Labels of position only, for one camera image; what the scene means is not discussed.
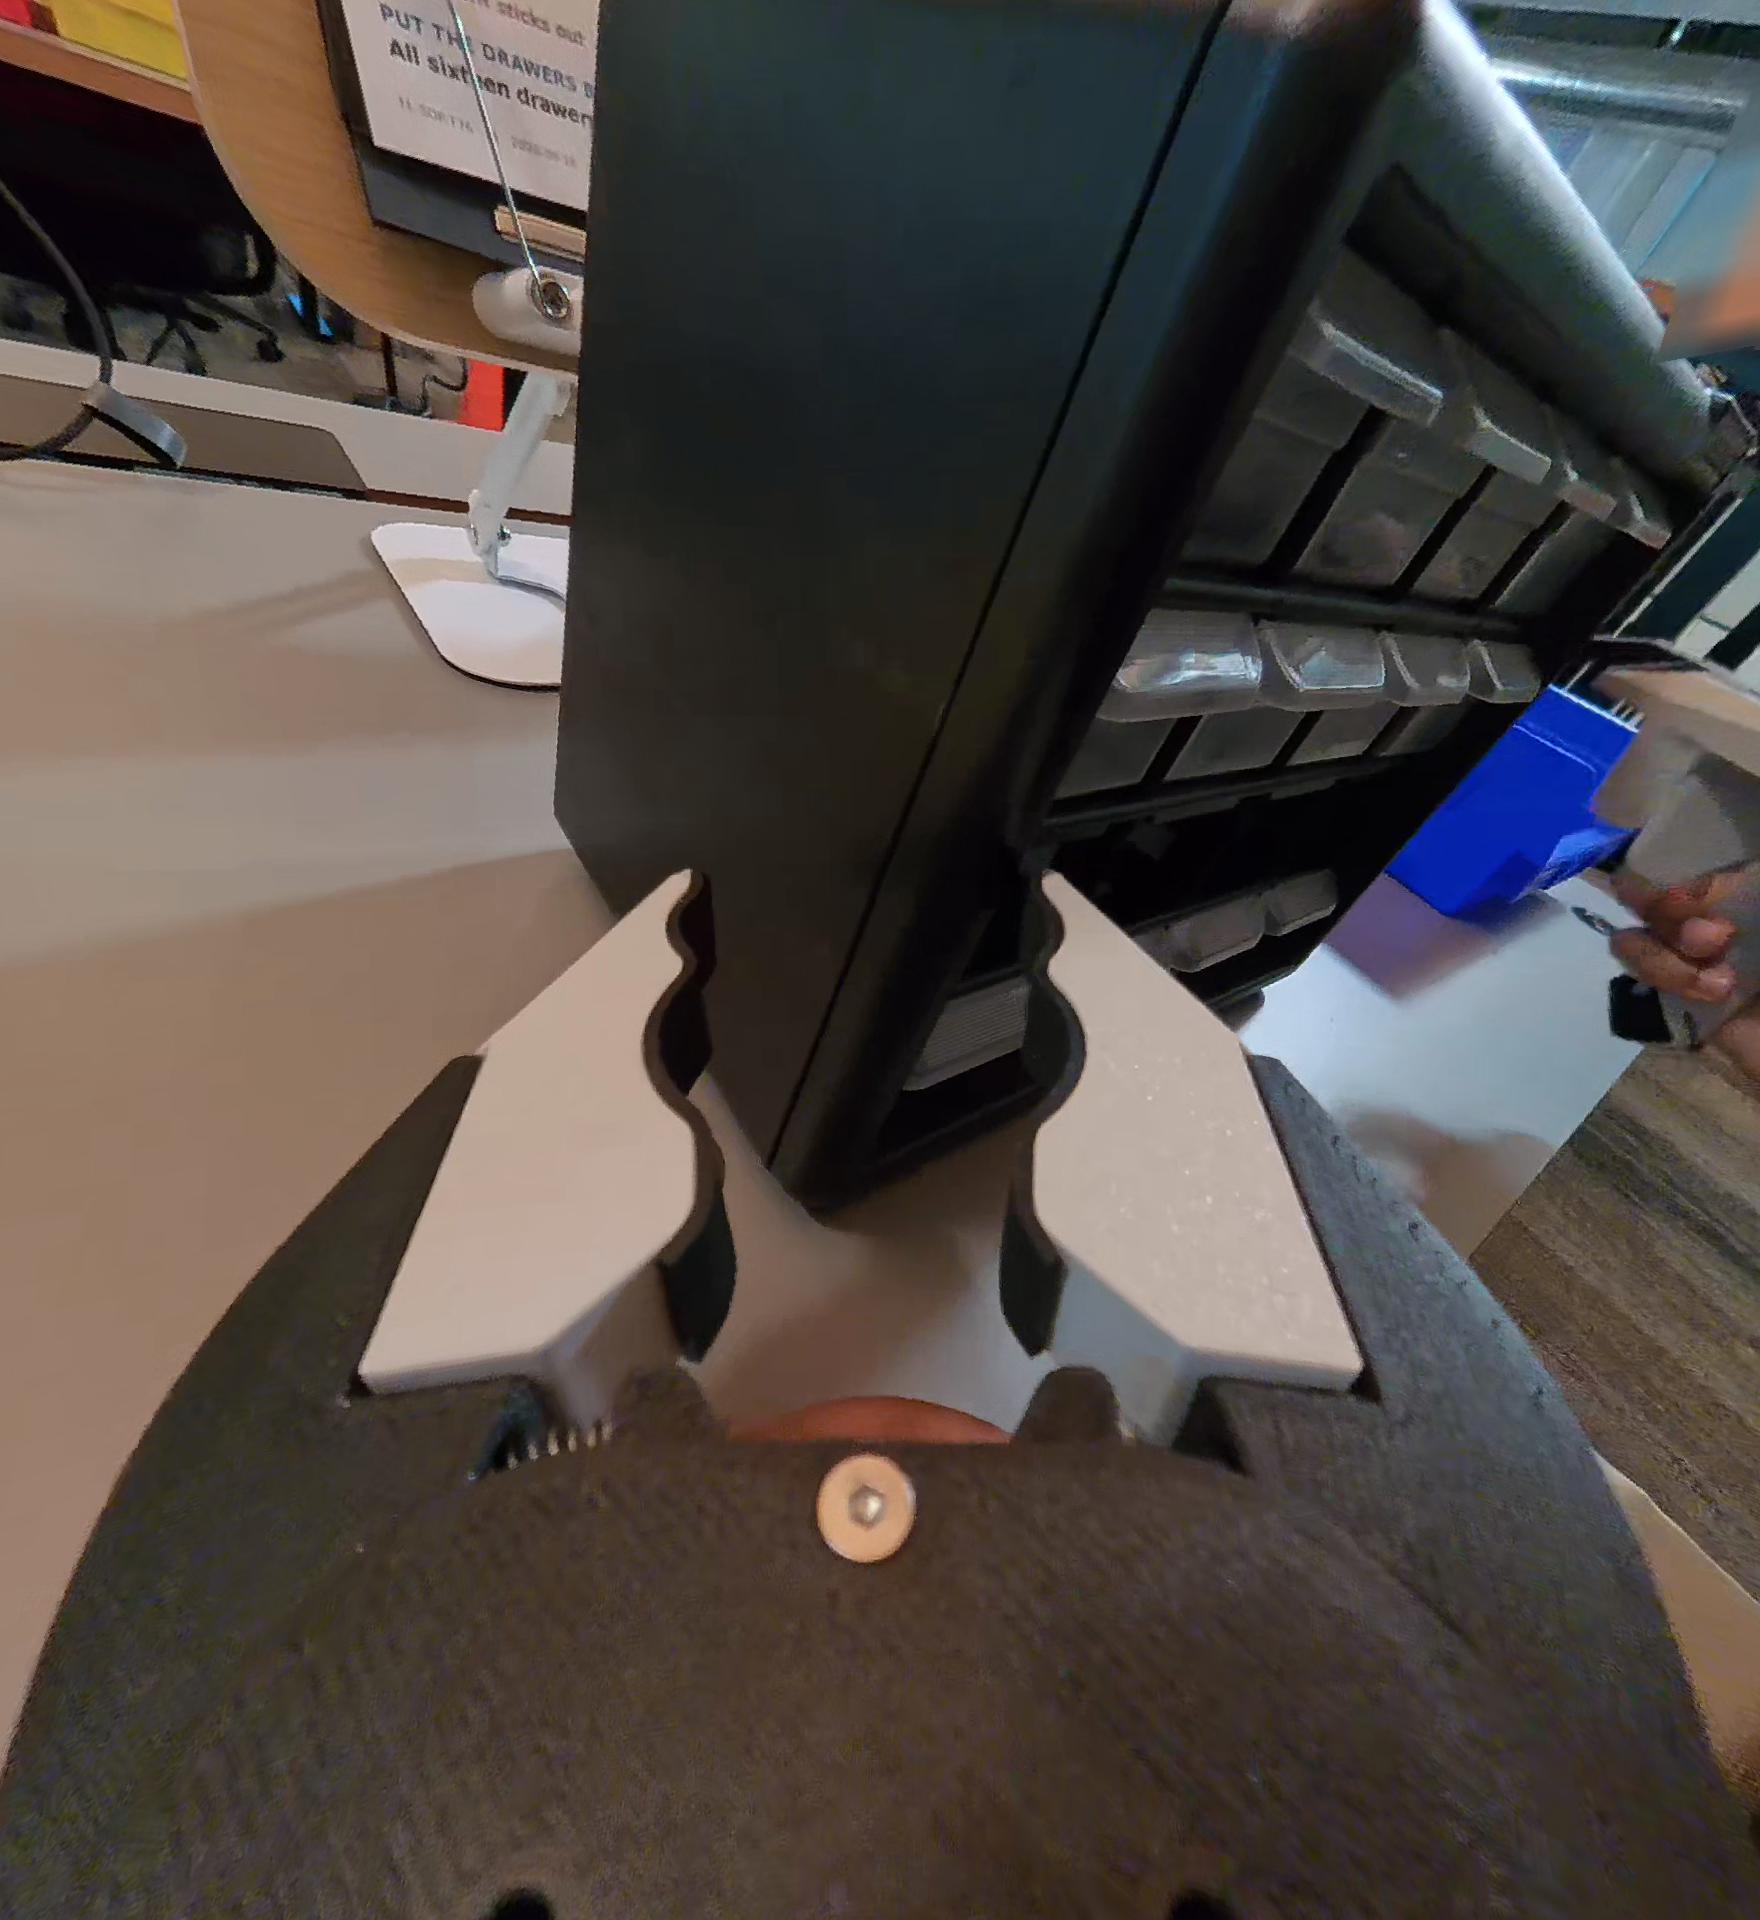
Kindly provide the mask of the black sheet holder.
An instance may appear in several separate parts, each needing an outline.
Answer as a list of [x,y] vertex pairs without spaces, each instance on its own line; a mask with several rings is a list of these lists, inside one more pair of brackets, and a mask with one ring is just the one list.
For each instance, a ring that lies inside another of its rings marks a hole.
[[512,195],[509,185],[467,180],[423,159],[381,154],[368,130],[340,2],[318,2],[318,20],[331,91],[357,154],[363,200],[378,224],[451,244],[452,249],[496,264],[525,264],[531,256],[580,259],[586,206],[545,206]]

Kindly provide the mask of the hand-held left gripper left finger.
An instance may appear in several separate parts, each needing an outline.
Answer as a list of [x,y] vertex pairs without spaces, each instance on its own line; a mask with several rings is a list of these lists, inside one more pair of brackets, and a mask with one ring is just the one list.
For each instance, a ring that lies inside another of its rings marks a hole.
[[698,1361],[735,1298],[710,1063],[713,907],[670,874],[478,1054],[357,1361],[374,1397],[518,1380],[557,1432],[612,1432]]

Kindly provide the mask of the grey metal tube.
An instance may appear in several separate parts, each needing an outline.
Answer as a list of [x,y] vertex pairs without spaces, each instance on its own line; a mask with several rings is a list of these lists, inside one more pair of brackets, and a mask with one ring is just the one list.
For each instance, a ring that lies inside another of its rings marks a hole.
[[1699,497],[1744,455],[1450,2],[1420,2],[1346,249],[1647,478]]

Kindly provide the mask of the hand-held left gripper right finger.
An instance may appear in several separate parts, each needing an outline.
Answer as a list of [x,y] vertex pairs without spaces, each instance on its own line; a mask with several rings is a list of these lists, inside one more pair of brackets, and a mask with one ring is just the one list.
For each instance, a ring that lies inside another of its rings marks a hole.
[[1097,1372],[1170,1450],[1222,1380],[1344,1393],[1363,1354],[1235,1033],[1065,877],[1024,914],[1038,1087],[996,1298],[1022,1352]]

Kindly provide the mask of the blue plastic bin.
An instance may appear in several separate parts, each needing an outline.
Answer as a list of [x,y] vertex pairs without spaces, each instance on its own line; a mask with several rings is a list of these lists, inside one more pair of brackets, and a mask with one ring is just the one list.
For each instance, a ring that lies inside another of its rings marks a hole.
[[1637,720],[1547,686],[1397,852],[1385,877],[1430,913],[1489,926],[1533,893],[1614,864],[1632,827],[1598,792]]

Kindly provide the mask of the white printed instruction sheet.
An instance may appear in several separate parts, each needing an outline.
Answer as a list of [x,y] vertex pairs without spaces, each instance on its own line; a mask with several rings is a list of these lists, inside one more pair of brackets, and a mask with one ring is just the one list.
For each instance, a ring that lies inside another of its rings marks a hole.
[[586,206],[598,2],[340,2],[340,24],[381,154]]

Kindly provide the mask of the black drawer cabinet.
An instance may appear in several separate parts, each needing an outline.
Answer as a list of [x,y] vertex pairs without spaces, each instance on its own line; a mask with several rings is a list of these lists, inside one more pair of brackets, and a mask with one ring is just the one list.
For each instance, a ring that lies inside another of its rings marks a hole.
[[612,913],[705,881],[710,1073],[804,1209],[1018,1117],[882,1144],[995,609],[1075,597],[1134,467],[1180,467],[1180,529],[1346,249],[1418,31],[603,11],[553,812]]

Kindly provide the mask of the grey desk with dark flap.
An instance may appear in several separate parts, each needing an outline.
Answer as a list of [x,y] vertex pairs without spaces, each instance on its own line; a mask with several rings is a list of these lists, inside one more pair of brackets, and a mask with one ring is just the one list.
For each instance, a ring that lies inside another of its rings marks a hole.
[[[0,448],[71,422],[98,362],[0,341]],[[184,437],[184,471],[460,513],[500,441],[490,431],[378,412],[207,375],[113,366],[113,387]]]

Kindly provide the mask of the yellow plastic bin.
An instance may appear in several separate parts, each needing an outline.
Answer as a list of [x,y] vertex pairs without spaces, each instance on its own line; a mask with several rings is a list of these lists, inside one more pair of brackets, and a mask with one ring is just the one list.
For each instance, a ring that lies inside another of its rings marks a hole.
[[94,55],[188,83],[189,65],[174,2],[40,2],[50,35]]

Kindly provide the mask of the black office chair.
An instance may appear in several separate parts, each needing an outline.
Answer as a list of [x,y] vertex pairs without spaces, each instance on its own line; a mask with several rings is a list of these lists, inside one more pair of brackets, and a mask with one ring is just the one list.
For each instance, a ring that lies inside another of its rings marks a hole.
[[106,284],[99,305],[158,319],[140,364],[157,366],[161,350],[180,352],[180,371],[212,375],[202,341],[243,330],[260,364],[284,364],[277,322],[260,319],[256,303],[277,291],[279,252],[251,217],[197,229],[161,229],[137,244],[130,275]]

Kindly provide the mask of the white metal stand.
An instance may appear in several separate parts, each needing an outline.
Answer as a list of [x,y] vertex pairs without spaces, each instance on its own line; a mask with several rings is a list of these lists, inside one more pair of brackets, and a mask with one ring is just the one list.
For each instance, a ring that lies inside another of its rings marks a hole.
[[[503,343],[577,352],[586,276],[577,259],[545,259],[475,281],[478,322]],[[392,520],[370,551],[405,597],[412,620],[452,671],[509,691],[557,691],[570,534],[516,534],[509,511],[548,427],[577,395],[570,371],[525,371],[509,402],[463,527]]]

